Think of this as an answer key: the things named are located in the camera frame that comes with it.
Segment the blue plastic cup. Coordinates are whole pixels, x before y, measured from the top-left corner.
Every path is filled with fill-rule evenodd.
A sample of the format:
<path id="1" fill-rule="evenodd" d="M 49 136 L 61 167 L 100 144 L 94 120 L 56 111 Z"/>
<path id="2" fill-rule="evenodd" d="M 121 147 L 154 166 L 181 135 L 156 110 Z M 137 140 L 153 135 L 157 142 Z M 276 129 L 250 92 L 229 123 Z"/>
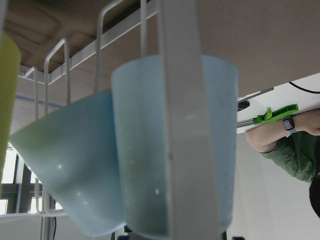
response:
<path id="1" fill-rule="evenodd" d="M 239 71 L 202 57 L 208 95 L 221 230 L 233 219 Z M 127 62 L 111 76 L 116 144 L 126 224 L 148 239 L 166 240 L 163 73 L 159 55 Z"/>
<path id="2" fill-rule="evenodd" d="M 110 90 L 25 126 L 9 143 L 84 234 L 125 225 Z"/>

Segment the yellow plastic cup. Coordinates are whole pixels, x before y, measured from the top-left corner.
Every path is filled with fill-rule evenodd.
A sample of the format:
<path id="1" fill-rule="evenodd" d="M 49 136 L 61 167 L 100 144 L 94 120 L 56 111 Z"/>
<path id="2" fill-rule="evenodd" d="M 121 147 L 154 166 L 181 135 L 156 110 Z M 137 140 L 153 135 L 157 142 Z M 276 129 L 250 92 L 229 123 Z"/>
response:
<path id="1" fill-rule="evenodd" d="M 2 34 L 0 42 L 0 174 L 6 160 L 11 121 L 15 102 L 21 52 L 13 39 Z"/>

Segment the green plastic clip tool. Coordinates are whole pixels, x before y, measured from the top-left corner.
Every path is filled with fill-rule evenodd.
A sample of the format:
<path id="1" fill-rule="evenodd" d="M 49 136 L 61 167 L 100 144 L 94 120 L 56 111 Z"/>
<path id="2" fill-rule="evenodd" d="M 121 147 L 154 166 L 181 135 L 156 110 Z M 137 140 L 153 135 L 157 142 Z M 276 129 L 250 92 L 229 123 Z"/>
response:
<path id="1" fill-rule="evenodd" d="M 257 117 L 253 118 L 252 121 L 255 126 L 266 123 L 274 123 L 277 120 L 291 116 L 298 110 L 298 104 L 290 104 L 275 111 L 272 111 L 271 107 L 268 107 L 265 114 L 258 115 Z"/>

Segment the person in green shirt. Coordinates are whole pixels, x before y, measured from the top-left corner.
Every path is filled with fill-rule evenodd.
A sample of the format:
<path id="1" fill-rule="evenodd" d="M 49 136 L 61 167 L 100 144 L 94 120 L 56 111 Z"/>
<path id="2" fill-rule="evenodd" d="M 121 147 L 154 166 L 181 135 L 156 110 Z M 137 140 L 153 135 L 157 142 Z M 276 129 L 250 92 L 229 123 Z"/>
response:
<path id="1" fill-rule="evenodd" d="M 290 176 L 309 183 L 309 201 L 320 215 L 320 109 L 290 115 L 245 132 L 248 144 Z"/>

